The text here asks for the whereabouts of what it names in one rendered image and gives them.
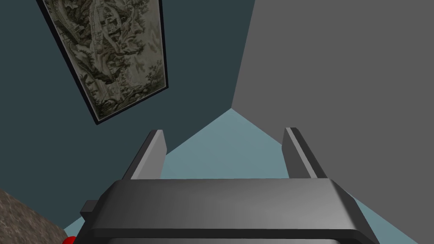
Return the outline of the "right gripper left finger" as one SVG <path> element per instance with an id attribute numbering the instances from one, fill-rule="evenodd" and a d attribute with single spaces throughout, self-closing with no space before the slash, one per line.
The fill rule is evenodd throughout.
<path id="1" fill-rule="evenodd" d="M 163 130 L 151 130 L 122 179 L 159 179 L 166 154 Z"/>

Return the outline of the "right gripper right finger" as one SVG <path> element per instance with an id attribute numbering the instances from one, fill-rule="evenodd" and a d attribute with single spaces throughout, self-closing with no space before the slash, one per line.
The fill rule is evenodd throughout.
<path id="1" fill-rule="evenodd" d="M 327 178 L 297 128 L 285 128 L 281 150 L 289 178 Z"/>

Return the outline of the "framed landscape wall picture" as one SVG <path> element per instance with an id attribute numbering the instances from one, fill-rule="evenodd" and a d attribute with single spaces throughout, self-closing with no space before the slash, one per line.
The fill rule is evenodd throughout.
<path id="1" fill-rule="evenodd" d="M 95 122 L 168 89 L 162 0 L 36 0 Z"/>

